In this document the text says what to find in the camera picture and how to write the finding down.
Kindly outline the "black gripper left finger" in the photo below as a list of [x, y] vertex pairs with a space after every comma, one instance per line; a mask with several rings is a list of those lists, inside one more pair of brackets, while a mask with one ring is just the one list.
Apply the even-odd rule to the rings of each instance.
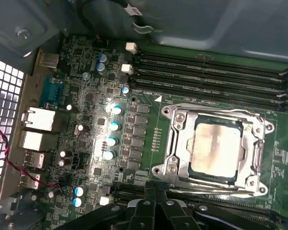
[[71, 230], [152, 230], [156, 214], [156, 184], [147, 182], [144, 199], [132, 201], [128, 208], [110, 204], [69, 222]]

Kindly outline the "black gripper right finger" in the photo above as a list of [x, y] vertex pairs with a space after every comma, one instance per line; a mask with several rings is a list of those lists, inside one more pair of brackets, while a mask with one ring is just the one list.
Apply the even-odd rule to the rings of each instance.
[[175, 199], [167, 198], [165, 183], [156, 184], [156, 200], [174, 230], [277, 230], [270, 223], [259, 223], [211, 204], [200, 204], [191, 213]]

